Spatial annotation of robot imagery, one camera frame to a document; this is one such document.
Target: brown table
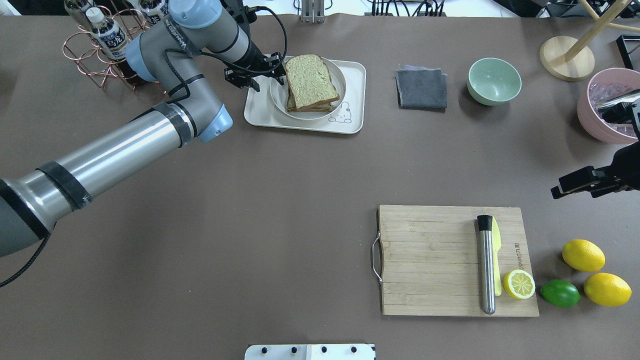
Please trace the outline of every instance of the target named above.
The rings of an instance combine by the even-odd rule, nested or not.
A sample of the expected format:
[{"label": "brown table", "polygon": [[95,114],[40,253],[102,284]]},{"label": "brown table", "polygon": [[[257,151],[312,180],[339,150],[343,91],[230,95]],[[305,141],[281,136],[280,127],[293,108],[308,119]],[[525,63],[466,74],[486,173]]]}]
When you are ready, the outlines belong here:
[{"label": "brown table", "polygon": [[[283,16],[289,53],[362,63],[367,97],[351,136],[253,127],[246,90],[199,59],[235,118],[58,222],[35,264],[0,290],[2,359],[242,359],[249,344],[375,343],[378,359],[637,359],[640,297],[619,308],[586,297],[570,309],[538,299],[539,318],[389,317],[371,271],[380,204],[522,209],[534,276],[579,287],[558,258],[587,238],[603,271],[640,289],[640,193],[553,200],[557,178],[608,165],[620,148],[580,126],[586,81],[553,78],[538,49],[580,37],[587,19],[379,19],[334,15],[308,26]],[[147,86],[98,89],[62,57],[66,17],[0,17],[0,169],[22,177],[160,101]],[[280,51],[275,20],[252,28]],[[607,29],[596,71],[621,67]],[[465,88],[482,57],[510,61],[524,87],[486,107]],[[400,110],[398,65],[441,67],[446,112]],[[8,277],[34,248],[0,261]]]}]

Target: folded gray cloth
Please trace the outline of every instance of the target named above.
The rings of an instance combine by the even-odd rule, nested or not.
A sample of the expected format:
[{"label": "folded gray cloth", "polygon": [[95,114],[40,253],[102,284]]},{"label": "folded gray cloth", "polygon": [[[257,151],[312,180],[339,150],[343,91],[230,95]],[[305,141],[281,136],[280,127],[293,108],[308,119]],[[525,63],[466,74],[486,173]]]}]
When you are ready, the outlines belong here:
[{"label": "folded gray cloth", "polygon": [[441,69],[405,65],[396,70],[396,85],[402,109],[447,108],[447,74]]}]

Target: yellow knife blade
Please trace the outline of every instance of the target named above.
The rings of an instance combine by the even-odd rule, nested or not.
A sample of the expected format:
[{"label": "yellow knife blade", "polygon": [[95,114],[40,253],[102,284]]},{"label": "yellow knife blade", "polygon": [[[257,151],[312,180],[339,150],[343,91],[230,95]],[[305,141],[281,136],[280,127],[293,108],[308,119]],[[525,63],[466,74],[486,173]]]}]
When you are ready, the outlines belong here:
[{"label": "yellow knife blade", "polygon": [[498,222],[493,218],[493,224],[491,226],[491,239],[493,242],[493,283],[495,288],[495,296],[502,294],[502,282],[500,281],[500,266],[498,265],[498,250],[502,247],[502,240],[500,238],[500,229],[498,228]]}]

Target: mint green bowl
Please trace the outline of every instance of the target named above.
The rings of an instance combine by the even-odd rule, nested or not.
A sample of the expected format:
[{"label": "mint green bowl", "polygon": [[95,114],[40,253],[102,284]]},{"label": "mint green bowl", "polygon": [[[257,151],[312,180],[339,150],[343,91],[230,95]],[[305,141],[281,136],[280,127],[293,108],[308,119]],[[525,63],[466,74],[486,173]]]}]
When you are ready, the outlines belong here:
[{"label": "mint green bowl", "polygon": [[520,93],[522,79],[512,64],[498,58],[484,58],[471,65],[467,88],[477,102],[500,105]]}]

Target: lime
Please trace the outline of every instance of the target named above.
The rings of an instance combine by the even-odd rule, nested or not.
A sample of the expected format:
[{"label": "lime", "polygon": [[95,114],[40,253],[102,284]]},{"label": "lime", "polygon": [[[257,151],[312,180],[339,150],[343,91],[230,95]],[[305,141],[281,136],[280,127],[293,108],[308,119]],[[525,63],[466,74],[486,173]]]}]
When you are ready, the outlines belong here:
[{"label": "lime", "polygon": [[504,276],[504,290],[516,299],[528,299],[536,292],[533,276],[520,269],[513,270]]},{"label": "lime", "polygon": [[598,245],[583,239],[575,239],[562,248],[562,258],[570,267],[584,271],[596,272],[604,266],[604,253]]},{"label": "lime", "polygon": [[572,307],[580,300],[578,289],[564,280],[551,280],[540,288],[540,295],[551,304],[560,307]]},{"label": "lime", "polygon": [[584,294],[603,306],[620,306],[631,297],[631,287],[617,275],[599,272],[584,281]]}]

